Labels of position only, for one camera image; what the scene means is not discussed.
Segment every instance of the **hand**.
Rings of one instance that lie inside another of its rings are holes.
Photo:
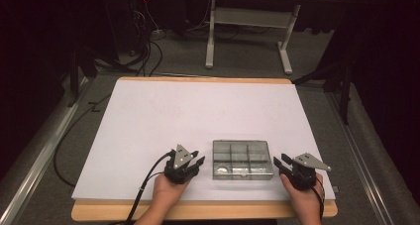
[[[189,181],[184,184],[174,184],[164,174],[156,177],[152,204],[135,224],[161,224],[166,213],[179,201],[188,184]]]
[[[321,197],[324,197],[324,191],[321,184],[322,175],[316,173],[316,176],[321,182],[318,180],[316,181],[315,189]],[[320,204],[315,192],[311,189],[295,189],[285,174],[281,174],[280,178],[287,192],[290,194],[291,205],[296,212],[300,223],[302,225],[321,224],[321,219],[319,216]]]

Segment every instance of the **person's right hand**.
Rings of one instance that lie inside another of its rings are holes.
[[[322,175],[316,173],[317,178],[322,183]],[[290,201],[294,211],[302,225],[319,225],[321,224],[320,204],[314,191],[311,189],[297,190],[293,187],[290,180],[285,174],[280,175],[281,181],[287,192],[290,194]],[[322,184],[318,180],[315,189],[321,197],[324,197]]]

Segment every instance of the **wooden desk edge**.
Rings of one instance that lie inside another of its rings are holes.
[[[71,211],[75,221],[118,221],[125,220],[133,202],[76,200]],[[149,207],[142,202],[134,219],[138,219]],[[335,200],[325,200],[324,217],[338,213]],[[295,217],[289,201],[188,201],[179,202],[167,214],[167,220],[203,219],[276,219]]]
[[[127,76],[124,76],[124,77],[119,78],[118,80],[291,84],[291,81],[286,78],[127,77]]]

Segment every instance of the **white board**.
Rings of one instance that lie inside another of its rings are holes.
[[[271,180],[213,180],[214,140],[267,141],[271,159],[310,153],[322,160],[292,84],[122,78],[72,198],[134,200],[153,164],[180,144],[206,157],[182,200],[288,199],[275,166]],[[155,172],[163,171],[166,161]],[[327,174],[318,172],[324,175],[326,199],[335,199]],[[142,200],[152,199],[153,187],[151,179]]]

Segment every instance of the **transparent compartment box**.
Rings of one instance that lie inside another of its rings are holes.
[[[213,179],[270,180],[272,176],[266,141],[213,141]]]

